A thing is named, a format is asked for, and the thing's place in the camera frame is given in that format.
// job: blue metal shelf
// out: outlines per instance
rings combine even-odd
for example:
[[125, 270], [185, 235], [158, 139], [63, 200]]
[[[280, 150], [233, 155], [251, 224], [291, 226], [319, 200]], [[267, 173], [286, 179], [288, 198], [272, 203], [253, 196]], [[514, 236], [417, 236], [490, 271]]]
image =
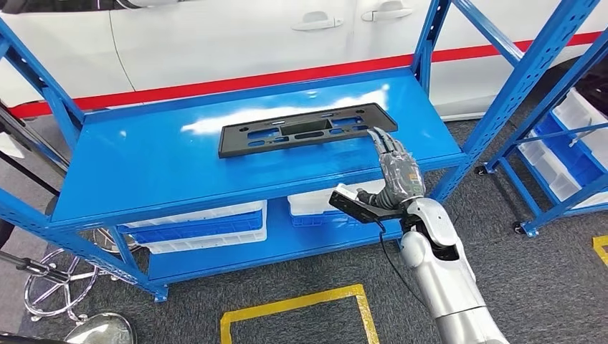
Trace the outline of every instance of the blue metal shelf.
[[[151, 254], [148, 264], [150, 280], [156, 284], [190, 280], [373, 244], [379, 240], [377, 224], [294, 227], [286, 198], [269, 200], [267, 215], [267, 239], [263, 242]], [[384, 226], [385, 239], [401, 238], [397, 220], [386, 221]]]
[[[538, 235], [538, 228], [554, 219], [563, 216], [585, 214], [593, 211], [608, 209], [608, 204], [597, 204], [575, 209], [574, 207], [589, 197], [605, 191], [608, 188], [608, 171], [597, 161], [592, 152], [584, 142], [579, 141], [570, 146], [570, 142], [575, 138], [575, 133], [586, 130], [608, 130], [605, 124], [588, 125], [582, 128], [569, 130], [553, 114], [553, 108], [562, 100], [567, 92], [574, 86], [587, 70], [597, 62], [602, 61], [608, 54], [608, 29], [596, 39], [570, 70], [555, 84], [553, 89], [545, 96], [542, 101], [534, 108], [530, 115], [522, 122], [519, 128], [507, 139], [501, 149], [485, 164], [484, 168], [488, 173], [494, 173], [500, 165], [503, 167], [507, 177], [513, 182], [523, 200], [528, 204], [534, 213], [534, 219], [521, 221], [516, 224], [516, 230], [525, 232], [528, 237]], [[535, 130], [538, 135], [530, 138], [528, 134]], [[531, 142], [532, 140], [542, 140], [551, 149], [558, 159], [564, 163], [569, 171], [574, 172], [573, 178], [581, 186], [581, 190], [571, 195], [563, 201], [559, 200], [553, 193], [543, 176], [532, 166], [526, 157], [518, 150], [521, 143]], [[515, 171], [510, 167], [508, 157], [512, 154], [520, 158], [526, 168], [531, 172], [538, 185], [549, 197], [553, 206], [542, 211], [538, 204], [523, 185]]]
[[[496, 99], [459, 147], [428, 99], [432, 50], [454, 2], [514, 65]], [[0, 216], [166, 300], [169, 282], [345, 249], [376, 241], [374, 225], [293, 228], [289, 194], [382, 177], [368, 138], [218, 159], [221, 127], [312, 110], [377, 102], [399, 124], [394, 136], [423, 171], [446, 168], [430, 196], [444, 201], [502, 129], [599, 0], [562, 0], [525, 54], [470, 0], [431, 0], [412, 66], [310, 82], [226, 92], [84, 114], [0, 19], [0, 58], [47, 101], [72, 162], [52, 216], [0, 189]], [[539, 111], [548, 111], [543, 104]], [[608, 175], [589, 188], [608, 183]], [[588, 197], [581, 192], [577, 197]], [[242, 246], [152, 256], [142, 273], [116, 225], [260, 199], [269, 204], [268, 239]], [[77, 232], [107, 226], [118, 259]], [[398, 238], [395, 221], [387, 239]]]
[[51, 226], [118, 225], [380, 179], [370, 138], [217, 156], [225, 124], [361, 100], [377, 102], [398, 122], [394, 136], [422, 170], [464, 158], [408, 69], [270, 88], [223, 94], [224, 101], [213, 104], [201, 97], [195, 101], [203, 105], [178, 110], [158, 104], [137, 107], [136, 114], [88, 115]]
[[[541, 187], [543, 192], [547, 195], [547, 197], [549, 198], [551, 203], [553, 205], [560, 204], [561, 201], [559, 201], [557, 196], [553, 193], [553, 190], [551, 190], [551, 188], [549, 188], [549, 184], [547, 184], [547, 181], [545, 181], [545, 178], [543, 178], [543, 176], [541, 176], [541, 174], [538, 172], [538, 170], [536, 170], [536, 168], [530, 164], [530, 162], [526, 159], [525, 156], [523, 156], [523, 154], [519, 150], [516, 150], [516, 154], [522, 161], [523, 165], [528, 169], [528, 171], [530, 171], [530, 174], [534, 177], [534, 180]], [[608, 203], [596, 204], [593, 206], [585, 206], [585, 207], [581, 207], [581, 208], [570, 209], [570, 210], [564, 212], [562, 215], [557, 216], [557, 217], [587, 214], [587, 213], [592, 213], [594, 211], [602, 211], [602, 210], [607, 210], [607, 209], [608, 209]]]

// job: shelf foot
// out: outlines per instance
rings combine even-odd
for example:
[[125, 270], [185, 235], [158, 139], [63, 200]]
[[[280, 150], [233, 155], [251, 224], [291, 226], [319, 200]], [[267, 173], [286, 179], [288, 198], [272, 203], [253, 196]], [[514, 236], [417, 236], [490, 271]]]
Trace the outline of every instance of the shelf foot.
[[513, 222], [513, 231], [516, 234], [525, 234], [526, 236], [528, 236], [528, 238], [534, 238], [538, 236], [538, 230], [536, 230], [536, 227], [530, 226], [529, 222]]

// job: yellow floor marking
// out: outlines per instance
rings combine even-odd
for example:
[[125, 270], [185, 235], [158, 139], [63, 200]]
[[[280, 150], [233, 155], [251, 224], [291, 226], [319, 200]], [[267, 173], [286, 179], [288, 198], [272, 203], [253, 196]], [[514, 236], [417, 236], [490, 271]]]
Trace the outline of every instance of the yellow floor marking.
[[354, 296], [357, 299], [357, 305], [359, 312], [361, 313], [361, 319], [363, 320], [363, 326], [367, 335], [368, 343], [379, 344], [380, 342], [378, 341], [376, 326], [374, 325], [374, 319], [371, 317], [371, 311], [369, 309], [367, 297], [365, 296], [365, 290], [363, 289], [363, 285], [360, 284], [327, 290], [325, 292], [317, 292], [315, 294], [295, 297], [293, 299], [267, 303], [266, 305], [226, 312], [219, 321], [222, 344], [232, 344], [230, 323], [235, 321], [248, 320], [254, 317], [263, 317], [265, 315], [295, 310], [297, 308], [316, 305], [322, 302], [335, 301], [350, 296]]
[[596, 236], [593, 238], [593, 249], [602, 258], [604, 264], [608, 265], [608, 252], [604, 247], [608, 247], [608, 235]]

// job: shelf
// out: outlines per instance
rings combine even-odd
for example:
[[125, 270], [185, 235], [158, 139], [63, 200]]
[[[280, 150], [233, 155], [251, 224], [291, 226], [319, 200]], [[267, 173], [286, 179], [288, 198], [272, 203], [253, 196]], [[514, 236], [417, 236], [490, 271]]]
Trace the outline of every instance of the shelf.
[[[543, 176], [536, 170], [536, 168], [530, 164], [528, 159], [526, 159], [526, 157], [523, 156], [523, 154], [519, 151], [519, 149], [516, 148], [514, 151], [516, 152], [517, 156], [519, 157], [519, 159], [521, 160], [523, 165], [528, 169], [528, 171], [530, 171], [530, 174], [532, 175], [532, 177], [534, 178], [536, 183], [541, 187], [541, 190], [543, 190], [543, 192], [547, 195], [547, 197], [549, 198], [549, 201], [551, 201], [553, 206], [560, 204], [561, 201], [557, 198], [556, 194], [553, 193], [553, 190], [551, 190], [551, 188], [549, 187], [549, 184], [547, 183], [547, 181], [545, 181], [545, 178], [543, 178]], [[586, 214], [586, 213], [602, 211], [602, 210], [608, 210], [608, 204], [596, 204], [593, 206], [585, 206], [582, 208], [570, 209], [564, 214], [564, 216]]]
[[408, 69], [87, 116], [51, 227], [123, 224], [382, 178], [370, 138], [219, 159], [223, 125], [376, 102], [424, 171], [464, 157]]
[[[398, 220], [385, 221], [384, 225], [386, 240], [401, 238], [402, 231]], [[151, 254], [148, 276], [154, 283], [173, 283], [379, 241], [377, 224], [355, 227], [340, 227], [334, 224], [294, 227], [286, 198], [268, 201], [266, 228], [267, 239], [263, 242]]]

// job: white robotic arm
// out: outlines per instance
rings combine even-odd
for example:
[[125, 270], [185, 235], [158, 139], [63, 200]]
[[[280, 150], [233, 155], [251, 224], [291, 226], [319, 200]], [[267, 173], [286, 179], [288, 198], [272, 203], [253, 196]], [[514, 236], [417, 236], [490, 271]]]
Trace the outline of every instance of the white robotic arm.
[[412, 269], [422, 299], [444, 344], [506, 344], [475, 284], [462, 242], [443, 206], [416, 198], [407, 213], [418, 216], [420, 231], [407, 231], [401, 256]]
[[330, 204], [360, 222], [401, 219], [401, 256], [444, 344], [508, 344], [475, 284], [462, 242], [441, 204], [424, 197], [424, 181], [404, 146], [382, 129], [369, 130], [385, 187], [378, 194], [340, 185]]

